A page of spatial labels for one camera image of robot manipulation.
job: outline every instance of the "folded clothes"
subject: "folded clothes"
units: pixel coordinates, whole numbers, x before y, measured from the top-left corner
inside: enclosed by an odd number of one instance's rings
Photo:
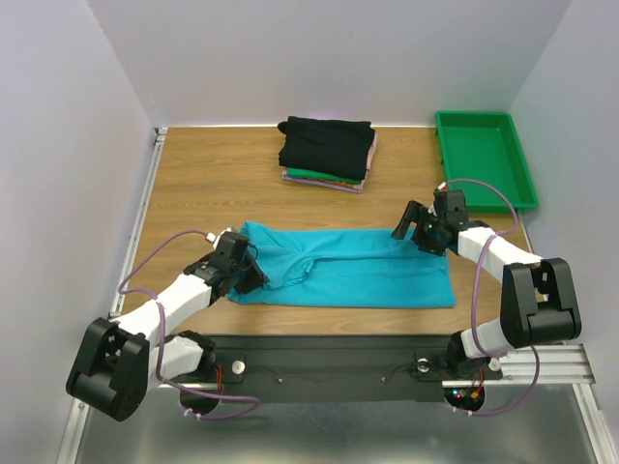
[[[286,135],[280,165],[361,181],[375,134],[369,124],[290,116],[278,124]]]
[[[286,167],[285,171],[286,171],[286,175],[290,177],[296,177],[299,179],[313,179],[315,181],[335,181],[335,182],[342,182],[345,184],[351,184],[353,186],[362,183],[362,181],[357,181],[355,179],[346,179],[345,177],[332,176],[331,174],[326,174],[324,172],[311,171],[309,169],[298,169],[296,167]]]
[[[309,186],[326,187],[328,189],[352,191],[353,193],[361,193],[363,191],[363,185],[361,184],[353,186],[352,184],[346,183],[331,181],[314,181],[313,179],[299,179],[297,177],[290,177],[286,174],[285,169],[281,172],[281,178],[285,181],[296,182],[297,184],[307,184]]]
[[[269,282],[241,304],[446,307],[456,304],[446,256],[394,240],[388,229],[272,230],[246,222],[240,233],[258,249]]]
[[[344,191],[352,191],[353,193],[361,193],[364,189],[364,184],[366,183],[366,179],[368,178],[369,169],[371,167],[371,162],[374,159],[374,153],[376,152],[377,144],[378,144],[378,135],[375,134],[374,140],[371,143],[371,146],[369,147],[369,151],[368,151],[366,177],[364,178],[363,181],[361,181],[361,184],[349,184],[349,183],[340,182],[340,181],[304,179],[304,178],[294,177],[289,174],[290,168],[283,169],[283,171],[281,172],[281,178],[284,179],[285,181],[296,182],[299,184],[309,184],[312,186],[326,187],[328,189],[338,189],[338,190],[344,190]]]

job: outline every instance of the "wooden tabletop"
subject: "wooden tabletop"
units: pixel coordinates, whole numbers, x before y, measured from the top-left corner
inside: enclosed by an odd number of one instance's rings
[[[285,182],[276,128],[170,129],[153,187],[135,262],[170,235],[188,228],[214,233],[244,221],[274,229],[389,228],[410,199],[424,204],[443,180],[434,129],[377,128],[378,148],[361,194]],[[509,216],[475,215],[495,230]],[[527,248],[522,229],[506,237]],[[130,282],[161,292],[188,264],[210,251],[198,236],[178,239]],[[449,255],[457,306],[367,309],[235,304],[220,299],[180,330],[205,334],[451,334],[470,327],[473,263]],[[478,321],[498,315],[501,288],[484,275]],[[129,295],[124,312],[144,303]]]

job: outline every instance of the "teal shirt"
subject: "teal shirt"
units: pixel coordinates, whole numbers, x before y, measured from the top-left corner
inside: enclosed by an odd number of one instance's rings
[[[258,265],[269,278],[247,295],[231,291],[228,298],[240,304],[456,304],[447,257],[419,251],[410,240],[394,240],[388,229],[282,231],[246,222],[240,233],[258,248]]]
[[[346,179],[345,177],[334,176],[331,174],[324,174],[322,172],[310,171],[309,169],[297,169],[295,167],[286,167],[286,173],[290,177],[298,177],[300,179],[314,179],[319,181],[335,181],[343,182],[345,184],[352,184],[358,186],[362,181],[355,179]]]

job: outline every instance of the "green folded garment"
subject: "green folded garment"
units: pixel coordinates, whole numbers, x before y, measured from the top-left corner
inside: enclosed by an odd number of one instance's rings
[[[325,174],[323,172],[310,171],[309,169],[297,169],[295,167],[286,167],[286,171],[289,177],[297,177],[300,179],[318,179],[321,181],[335,181],[345,182],[347,184],[359,185],[362,181],[355,181],[354,179],[346,179],[345,177],[333,176],[331,174]]]

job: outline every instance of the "plastic tray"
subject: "plastic tray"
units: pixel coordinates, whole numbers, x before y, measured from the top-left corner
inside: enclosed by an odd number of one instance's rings
[[[501,190],[515,208],[537,208],[538,197],[508,113],[438,111],[436,132],[447,180],[468,177]],[[508,211],[487,188],[460,184],[470,211]]]

